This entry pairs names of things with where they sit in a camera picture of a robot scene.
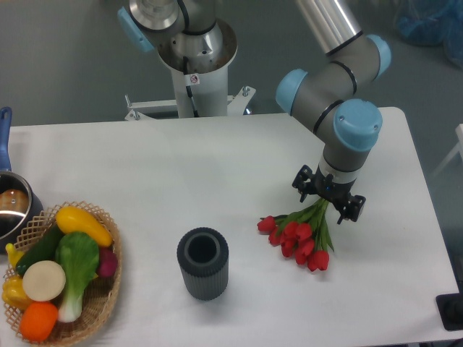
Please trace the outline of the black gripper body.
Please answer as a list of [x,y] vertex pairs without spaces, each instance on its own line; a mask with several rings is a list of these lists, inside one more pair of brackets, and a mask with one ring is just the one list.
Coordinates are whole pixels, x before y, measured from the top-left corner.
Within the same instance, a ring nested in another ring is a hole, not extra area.
[[331,202],[336,209],[344,209],[349,204],[350,191],[355,181],[336,183],[331,174],[324,176],[320,169],[315,172],[314,183],[316,194]]

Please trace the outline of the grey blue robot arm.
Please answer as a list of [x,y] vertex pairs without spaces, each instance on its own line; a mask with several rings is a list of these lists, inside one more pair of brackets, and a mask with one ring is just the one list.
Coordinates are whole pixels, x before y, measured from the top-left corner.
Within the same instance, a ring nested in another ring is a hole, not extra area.
[[[324,144],[318,167],[303,166],[292,185],[355,221],[365,198],[351,188],[383,122],[378,108],[355,93],[388,69],[391,51],[382,38],[362,32],[343,1],[298,1],[297,7],[329,62],[317,74],[289,72],[276,89],[278,105]],[[170,69],[179,117],[231,113],[228,67],[237,40],[213,1],[131,1],[117,17],[141,51],[157,51]]]

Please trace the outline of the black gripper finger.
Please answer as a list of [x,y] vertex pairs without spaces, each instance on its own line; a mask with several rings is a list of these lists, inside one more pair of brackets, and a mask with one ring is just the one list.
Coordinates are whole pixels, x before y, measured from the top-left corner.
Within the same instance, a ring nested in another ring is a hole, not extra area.
[[337,224],[340,225],[343,220],[357,222],[362,214],[366,198],[362,195],[347,194],[344,197],[334,200],[334,207],[339,212]]
[[317,194],[317,189],[313,181],[314,178],[315,174],[307,165],[303,165],[297,172],[292,182],[292,187],[300,194],[300,202],[304,202],[308,195]]

